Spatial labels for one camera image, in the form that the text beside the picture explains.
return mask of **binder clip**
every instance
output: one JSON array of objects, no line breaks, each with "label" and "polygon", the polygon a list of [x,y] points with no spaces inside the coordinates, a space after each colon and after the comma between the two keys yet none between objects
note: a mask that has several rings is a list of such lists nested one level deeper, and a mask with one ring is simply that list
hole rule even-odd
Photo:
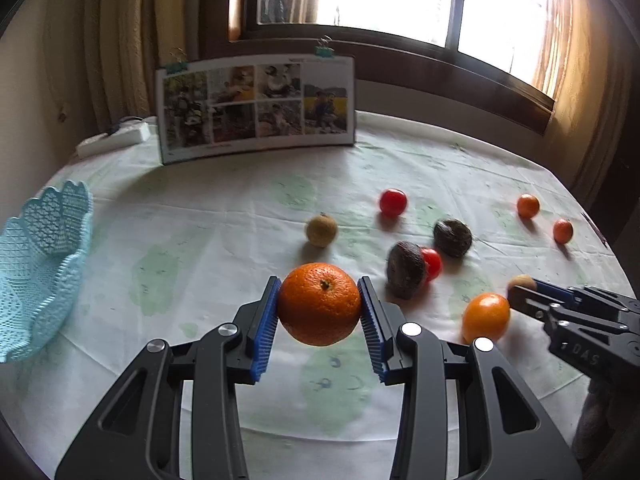
[{"label": "binder clip", "polygon": [[331,43],[331,38],[328,36],[323,36],[318,39],[318,44],[316,45],[314,52],[318,57],[333,57],[334,50],[329,47],[329,43]]},{"label": "binder clip", "polygon": [[177,47],[172,48],[169,51],[169,54],[175,59],[175,61],[166,64],[165,68],[167,75],[187,70],[189,64],[187,63],[187,55],[184,53],[183,49]]}]

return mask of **photo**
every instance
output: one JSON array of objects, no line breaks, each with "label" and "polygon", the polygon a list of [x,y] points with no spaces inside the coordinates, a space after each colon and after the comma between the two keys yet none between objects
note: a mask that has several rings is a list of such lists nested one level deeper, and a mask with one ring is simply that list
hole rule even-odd
[{"label": "photo", "polygon": [[305,63],[305,135],[346,133],[349,77],[343,64]]},{"label": "photo", "polygon": [[251,101],[254,92],[254,67],[233,66],[209,70],[209,99],[216,104]]},{"label": "photo", "polygon": [[255,137],[254,104],[214,106],[211,108],[213,142],[253,139]]},{"label": "photo", "polygon": [[164,80],[164,122],[170,150],[210,144],[206,99],[206,72]]},{"label": "photo", "polygon": [[302,102],[261,102],[258,106],[258,137],[302,134]]},{"label": "photo", "polygon": [[258,99],[300,97],[300,64],[258,65]]}]

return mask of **window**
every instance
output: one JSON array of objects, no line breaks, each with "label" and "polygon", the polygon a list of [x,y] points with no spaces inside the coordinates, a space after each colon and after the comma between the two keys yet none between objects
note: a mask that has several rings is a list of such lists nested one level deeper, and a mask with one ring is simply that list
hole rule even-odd
[{"label": "window", "polygon": [[570,0],[200,0],[203,59],[309,54],[329,36],[356,78],[481,108],[544,134]]},{"label": "window", "polygon": [[544,76],[545,63],[554,60],[545,48],[560,25],[558,0],[258,0],[257,7],[258,25],[314,23],[393,34],[480,60],[554,96],[555,80]]}]

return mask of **photo board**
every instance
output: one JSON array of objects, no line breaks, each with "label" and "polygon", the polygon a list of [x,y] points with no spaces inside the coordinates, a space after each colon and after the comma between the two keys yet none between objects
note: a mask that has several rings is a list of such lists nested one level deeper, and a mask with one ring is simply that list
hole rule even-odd
[{"label": "photo board", "polygon": [[351,57],[241,56],[157,73],[163,164],[225,153],[353,144]]}]

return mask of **avocado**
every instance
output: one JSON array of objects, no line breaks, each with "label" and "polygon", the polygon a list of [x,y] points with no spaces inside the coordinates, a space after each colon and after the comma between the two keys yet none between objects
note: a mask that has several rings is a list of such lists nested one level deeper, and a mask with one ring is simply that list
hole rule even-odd
[{"label": "avocado", "polygon": [[438,220],[433,226],[433,245],[453,258],[462,258],[471,247],[471,230],[460,220]]},{"label": "avocado", "polygon": [[427,276],[427,265],[420,247],[411,242],[398,242],[389,251],[386,279],[389,291],[401,300],[410,300]]}]

